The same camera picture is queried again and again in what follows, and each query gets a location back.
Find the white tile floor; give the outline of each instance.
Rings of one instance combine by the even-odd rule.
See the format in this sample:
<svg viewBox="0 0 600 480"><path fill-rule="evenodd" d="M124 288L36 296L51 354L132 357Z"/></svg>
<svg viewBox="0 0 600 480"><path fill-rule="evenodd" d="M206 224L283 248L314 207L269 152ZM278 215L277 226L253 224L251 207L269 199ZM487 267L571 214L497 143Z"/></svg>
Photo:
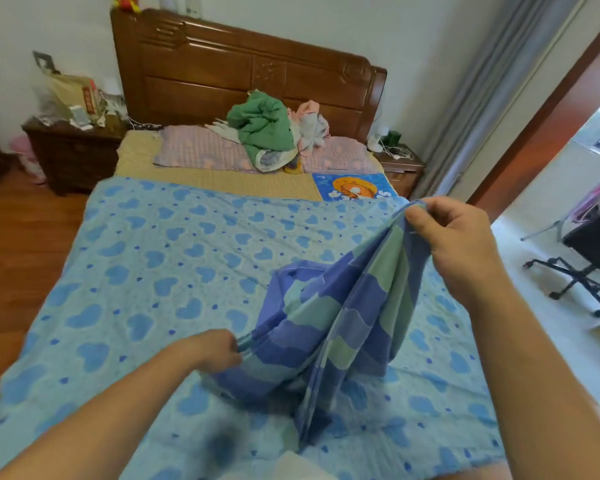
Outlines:
<svg viewBox="0 0 600 480"><path fill-rule="evenodd" d="M580 285L554 301L546 294L560 291L568 283L568 277L538 265L527 270L522 268L533 258L546 260L560 256L577 269L586 267L588 262L558 243L554 230L520 242L520 237L537 230L528 228L525 222L528 220L519 211L509 209L493 224L502 259L515 286L576 377L600 404L600 328L594 329L600 320L591 316L598 309L597 302ZM590 277L600 282L600 271L593 272Z"/></svg>

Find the carved wooden headboard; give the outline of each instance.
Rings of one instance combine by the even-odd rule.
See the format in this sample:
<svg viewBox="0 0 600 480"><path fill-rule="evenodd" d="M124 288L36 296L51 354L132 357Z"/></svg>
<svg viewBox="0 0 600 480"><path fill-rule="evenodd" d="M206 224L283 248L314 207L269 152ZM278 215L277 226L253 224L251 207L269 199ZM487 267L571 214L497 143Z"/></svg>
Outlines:
<svg viewBox="0 0 600 480"><path fill-rule="evenodd" d="M141 123L225 119L259 89L296 109L309 99L334 136L365 141L386 70L338 52L160 10L111 12L129 115Z"/></svg>

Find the wall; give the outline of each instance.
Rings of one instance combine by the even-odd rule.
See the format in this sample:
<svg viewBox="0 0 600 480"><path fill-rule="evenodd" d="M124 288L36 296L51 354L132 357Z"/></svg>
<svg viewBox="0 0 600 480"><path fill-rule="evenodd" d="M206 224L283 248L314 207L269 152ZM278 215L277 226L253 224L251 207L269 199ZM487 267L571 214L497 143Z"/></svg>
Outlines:
<svg viewBox="0 0 600 480"><path fill-rule="evenodd" d="M599 183L600 154L570 141L504 215L528 232L540 229L563 217Z"/></svg>
<svg viewBox="0 0 600 480"><path fill-rule="evenodd" d="M600 0L586 0L453 188L452 197L471 197L599 32Z"/></svg>
<svg viewBox="0 0 600 480"><path fill-rule="evenodd" d="M366 56L388 70L382 122L420 151L504 0L202 0L208 20ZM36 109L31 51L117 75L111 0L0 0L0 144ZM157 0L141 0L157 6Z"/></svg>

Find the hand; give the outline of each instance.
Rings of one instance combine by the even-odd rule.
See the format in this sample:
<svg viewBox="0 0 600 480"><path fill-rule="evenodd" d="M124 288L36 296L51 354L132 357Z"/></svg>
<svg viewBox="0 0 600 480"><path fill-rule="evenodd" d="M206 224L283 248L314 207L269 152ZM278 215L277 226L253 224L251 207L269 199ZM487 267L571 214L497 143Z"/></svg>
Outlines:
<svg viewBox="0 0 600 480"><path fill-rule="evenodd" d="M207 330L185 340L189 343L200 372L215 374L242 363L238 343L228 330Z"/></svg>
<svg viewBox="0 0 600 480"><path fill-rule="evenodd" d="M449 197L424 202L428 212L414 205L404 215L431 245L433 264L458 302L469 309L499 284L511 285L483 210Z"/></svg>

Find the bed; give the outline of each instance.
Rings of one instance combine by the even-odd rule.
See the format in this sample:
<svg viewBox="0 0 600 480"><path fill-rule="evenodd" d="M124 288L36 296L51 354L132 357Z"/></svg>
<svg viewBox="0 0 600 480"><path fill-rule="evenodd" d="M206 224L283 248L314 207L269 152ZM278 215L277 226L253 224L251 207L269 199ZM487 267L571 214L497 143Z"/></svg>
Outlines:
<svg viewBox="0 0 600 480"><path fill-rule="evenodd" d="M257 87L287 104L320 102L334 134L363 141L386 78L363 57L160 11L114 11L112 23L141 122L208 123ZM62 277L0 380L0 468L168 343L209 328L249 331L273 271L334 263L406 203L323 202L298 175L156 178L134 165L156 144L139 138L92 193ZM262 477L292 427L288 416L225 403L193 374L122 478ZM331 425L300 453L340 480L425 479L504 457L467 313L431 263L385 377L347 381Z"/></svg>

